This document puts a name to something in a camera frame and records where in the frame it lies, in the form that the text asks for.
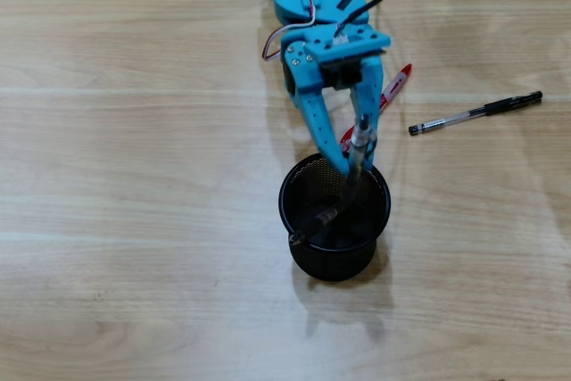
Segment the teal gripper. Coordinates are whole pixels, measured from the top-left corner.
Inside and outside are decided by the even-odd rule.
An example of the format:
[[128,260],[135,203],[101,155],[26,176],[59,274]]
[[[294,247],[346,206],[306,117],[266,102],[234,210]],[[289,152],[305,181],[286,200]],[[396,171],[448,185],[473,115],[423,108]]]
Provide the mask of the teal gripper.
[[[271,34],[272,39],[286,31],[313,24],[343,21],[366,0],[273,0],[276,16],[282,23]],[[338,144],[323,96],[325,87],[322,72],[312,54],[306,54],[306,45],[297,40],[285,42],[281,48],[281,61],[288,85],[287,91],[299,110],[314,145],[343,176],[349,173],[348,161]],[[379,105],[384,71],[380,57],[365,58],[360,63],[361,81],[351,87],[351,100],[355,119],[368,115],[373,140],[377,137]]]

